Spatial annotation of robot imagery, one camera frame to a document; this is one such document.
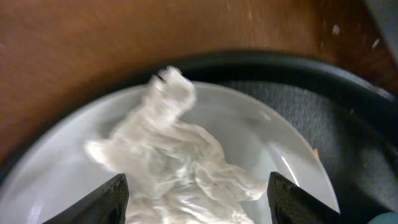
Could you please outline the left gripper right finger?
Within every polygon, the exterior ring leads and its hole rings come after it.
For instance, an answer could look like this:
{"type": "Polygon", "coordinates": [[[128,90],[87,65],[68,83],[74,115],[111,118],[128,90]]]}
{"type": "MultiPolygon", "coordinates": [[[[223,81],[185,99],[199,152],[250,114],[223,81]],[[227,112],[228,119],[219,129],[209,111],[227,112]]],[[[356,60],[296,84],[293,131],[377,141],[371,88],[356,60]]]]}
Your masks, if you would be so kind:
{"type": "Polygon", "coordinates": [[[338,212],[278,172],[270,173],[267,198],[273,224],[341,223],[338,212]]]}

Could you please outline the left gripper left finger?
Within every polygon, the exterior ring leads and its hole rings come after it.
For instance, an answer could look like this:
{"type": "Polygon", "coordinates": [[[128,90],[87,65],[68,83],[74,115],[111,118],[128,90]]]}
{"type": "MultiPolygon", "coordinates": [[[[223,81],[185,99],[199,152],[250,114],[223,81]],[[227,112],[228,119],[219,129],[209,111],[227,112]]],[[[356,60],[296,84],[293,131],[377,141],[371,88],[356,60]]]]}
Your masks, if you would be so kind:
{"type": "Polygon", "coordinates": [[[117,174],[43,224],[124,224],[128,198],[126,176],[117,174]]]}

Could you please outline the grey plate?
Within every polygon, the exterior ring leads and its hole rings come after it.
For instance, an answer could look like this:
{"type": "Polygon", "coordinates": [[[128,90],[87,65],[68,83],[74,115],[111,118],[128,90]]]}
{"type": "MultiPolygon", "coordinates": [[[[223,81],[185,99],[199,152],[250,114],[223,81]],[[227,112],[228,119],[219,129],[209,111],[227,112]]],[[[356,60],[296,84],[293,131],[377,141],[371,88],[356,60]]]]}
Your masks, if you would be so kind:
{"type": "MultiPolygon", "coordinates": [[[[230,164],[259,179],[279,172],[330,208],[333,186],[313,149],[283,117],[238,91],[196,83],[197,102],[182,120],[214,136],[230,164]]],[[[101,97],[59,122],[22,156],[1,187],[2,223],[43,223],[113,174],[87,158],[89,139],[108,135],[141,100],[143,86],[101,97]]]]}

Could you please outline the white tissue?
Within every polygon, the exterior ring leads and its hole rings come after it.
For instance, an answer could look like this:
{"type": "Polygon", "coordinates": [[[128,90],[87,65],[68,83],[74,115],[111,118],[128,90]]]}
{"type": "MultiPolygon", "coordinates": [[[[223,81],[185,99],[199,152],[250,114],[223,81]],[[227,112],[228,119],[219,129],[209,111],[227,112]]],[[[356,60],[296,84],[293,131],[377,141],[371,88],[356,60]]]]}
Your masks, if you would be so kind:
{"type": "Polygon", "coordinates": [[[88,157],[127,178],[127,223],[249,223],[242,201],[267,181],[228,164],[203,127],[180,121],[196,89],[175,67],[150,80],[140,105],[108,137],[85,144],[88,157]]]}

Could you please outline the blue cup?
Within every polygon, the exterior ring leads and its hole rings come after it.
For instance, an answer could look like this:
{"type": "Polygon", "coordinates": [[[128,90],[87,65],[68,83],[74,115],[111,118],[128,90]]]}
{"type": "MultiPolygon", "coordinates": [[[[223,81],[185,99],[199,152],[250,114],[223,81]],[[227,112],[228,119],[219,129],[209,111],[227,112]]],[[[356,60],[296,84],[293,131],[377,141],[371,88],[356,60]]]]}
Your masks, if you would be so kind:
{"type": "Polygon", "coordinates": [[[398,224],[398,213],[388,212],[371,219],[368,224],[398,224]]]}

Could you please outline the round black serving tray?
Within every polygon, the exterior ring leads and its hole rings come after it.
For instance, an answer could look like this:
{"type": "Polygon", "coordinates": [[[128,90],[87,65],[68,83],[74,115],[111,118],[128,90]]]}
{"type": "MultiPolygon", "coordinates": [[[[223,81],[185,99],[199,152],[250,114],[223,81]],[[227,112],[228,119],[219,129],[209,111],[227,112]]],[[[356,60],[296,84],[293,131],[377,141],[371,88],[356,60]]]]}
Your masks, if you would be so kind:
{"type": "MultiPolygon", "coordinates": [[[[152,77],[168,67],[179,69],[194,87],[208,83],[238,91],[288,121],[324,167],[339,205],[333,210],[340,214],[341,223],[368,223],[380,214],[397,213],[397,100],[391,94],[327,63],[248,50],[201,54],[143,68],[100,90],[99,98],[136,86],[143,86],[145,93],[152,77]]],[[[41,137],[5,160],[1,187],[41,137]]],[[[89,160],[85,144],[90,140],[83,145],[89,160]]],[[[107,171],[112,178],[122,174],[107,171]]],[[[259,180],[266,180],[268,187],[269,176],[259,180]]],[[[249,223],[272,223],[267,189],[259,199],[242,201],[241,206],[249,223]]]]}

